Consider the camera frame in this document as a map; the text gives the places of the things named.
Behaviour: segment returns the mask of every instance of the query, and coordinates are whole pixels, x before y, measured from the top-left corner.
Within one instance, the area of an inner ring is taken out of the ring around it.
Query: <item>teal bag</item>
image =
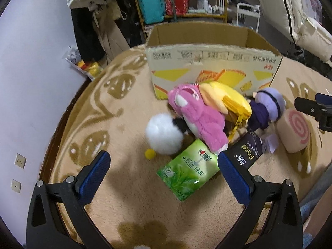
[[[159,23],[164,20],[165,0],[138,0],[145,24]]]

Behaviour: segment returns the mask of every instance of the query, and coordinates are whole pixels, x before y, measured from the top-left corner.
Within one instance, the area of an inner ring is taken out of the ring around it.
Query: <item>green tissue pack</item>
[[[184,201],[218,171],[218,157],[197,139],[157,174]]]

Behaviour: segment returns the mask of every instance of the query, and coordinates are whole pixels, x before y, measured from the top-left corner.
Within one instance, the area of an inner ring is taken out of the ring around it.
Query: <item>pink plush toy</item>
[[[168,93],[168,101],[175,112],[184,118],[189,129],[205,141],[210,151],[219,154],[228,148],[224,133],[225,117],[204,104],[200,90],[192,84],[181,84]]]

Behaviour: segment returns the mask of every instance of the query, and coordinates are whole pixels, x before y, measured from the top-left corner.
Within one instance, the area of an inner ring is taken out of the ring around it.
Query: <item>wall socket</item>
[[[12,179],[12,190],[17,192],[17,193],[20,193],[21,192],[21,183]]]
[[[20,168],[24,169],[26,160],[27,159],[24,156],[21,156],[20,154],[17,154],[14,164],[19,166]]]

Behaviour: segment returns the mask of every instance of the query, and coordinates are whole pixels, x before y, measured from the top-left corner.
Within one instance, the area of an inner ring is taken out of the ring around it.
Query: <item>black band on hat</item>
[[[279,119],[280,116],[281,116],[281,110],[280,110],[280,106],[279,106],[279,103],[278,103],[277,99],[273,95],[271,95],[269,92],[267,92],[265,90],[259,90],[257,93],[264,93],[264,94],[268,95],[269,97],[271,97],[271,99],[273,100],[273,102],[277,106],[277,109],[278,109],[278,118],[277,119]]]

